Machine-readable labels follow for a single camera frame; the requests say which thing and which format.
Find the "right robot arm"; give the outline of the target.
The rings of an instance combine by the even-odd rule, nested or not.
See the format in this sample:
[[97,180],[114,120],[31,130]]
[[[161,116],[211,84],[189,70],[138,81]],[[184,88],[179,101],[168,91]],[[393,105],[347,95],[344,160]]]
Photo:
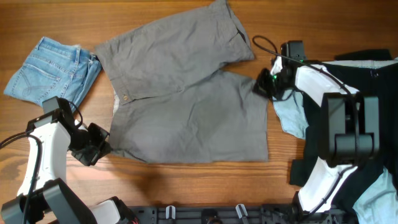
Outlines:
[[295,86],[321,106],[318,159],[306,184],[295,194],[297,217],[304,220],[331,208],[333,197],[359,166],[379,151],[378,98],[362,96],[322,68],[294,58],[296,72],[265,76],[258,86],[271,98],[282,100],[286,88]]

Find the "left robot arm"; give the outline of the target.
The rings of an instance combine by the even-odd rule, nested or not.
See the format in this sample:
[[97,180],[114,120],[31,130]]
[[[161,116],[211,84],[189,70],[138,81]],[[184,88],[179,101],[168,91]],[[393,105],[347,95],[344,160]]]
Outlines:
[[93,166],[111,152],[109,133],[95,123],[75,121],[75,104],[57,96],[42,104],[44,114],[28,122],[24,132],[3,140],[1,147],[27,138],[29,160],[15,199],[2,205],[5,223],[37,223],[53,212],[56,223],[139,223],[117,197],[88,207],[66,183],[67,154],[84,166]]

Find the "grey shorts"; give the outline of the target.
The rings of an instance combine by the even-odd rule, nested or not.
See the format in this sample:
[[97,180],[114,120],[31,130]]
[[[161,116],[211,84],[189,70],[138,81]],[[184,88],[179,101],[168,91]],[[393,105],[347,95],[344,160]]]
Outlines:
[[252,78],[224,70],[252,60],[226,1],[138,27],[95,48],[117,110],[113,153],[148,163],[266,161],[267,105]]

